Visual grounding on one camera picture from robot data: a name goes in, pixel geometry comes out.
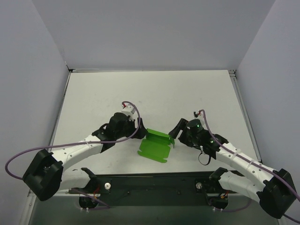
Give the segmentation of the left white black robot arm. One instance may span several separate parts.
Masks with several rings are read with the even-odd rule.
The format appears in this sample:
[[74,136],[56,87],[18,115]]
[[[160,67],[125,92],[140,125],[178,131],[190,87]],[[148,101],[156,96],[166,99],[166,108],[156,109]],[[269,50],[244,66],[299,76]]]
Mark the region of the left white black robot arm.
[[96,181],[90,172],[79,169],[73,179],[64,178],[63,173],[80,161],[103,153],[121,138],[143,139],[147,133],[143,120],[132,118],[132,114],[116,112],[108,123],[71,147],[48,152],[40,150],[25,171],[22,180],[39,200],[45,201],[62,189],[81,188],[90,193]]

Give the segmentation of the green paper box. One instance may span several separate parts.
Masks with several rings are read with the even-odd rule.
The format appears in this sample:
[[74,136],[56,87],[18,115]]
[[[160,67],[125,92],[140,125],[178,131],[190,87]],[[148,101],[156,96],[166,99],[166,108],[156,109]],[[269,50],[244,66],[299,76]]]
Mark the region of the green paper box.
[[148,128],[137,153],[141,157],[166,163],[171,146],[175,147],[175,141],[170,135]]

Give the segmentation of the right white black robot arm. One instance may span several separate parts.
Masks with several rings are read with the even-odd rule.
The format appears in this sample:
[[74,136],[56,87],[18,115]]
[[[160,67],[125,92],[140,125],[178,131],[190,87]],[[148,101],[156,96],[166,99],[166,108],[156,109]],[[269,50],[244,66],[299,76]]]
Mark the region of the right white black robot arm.
[[216,179],[222,189],[242,194],[258,202],[261,208],[274,218],[283,217],[298,197],[288,171],[276,171],[240,152],[224,137],[213,134],[209,128],[204,128],[199,119],[180,119],[169,135],[241,173],[241,176],[238,176],[224,171]]

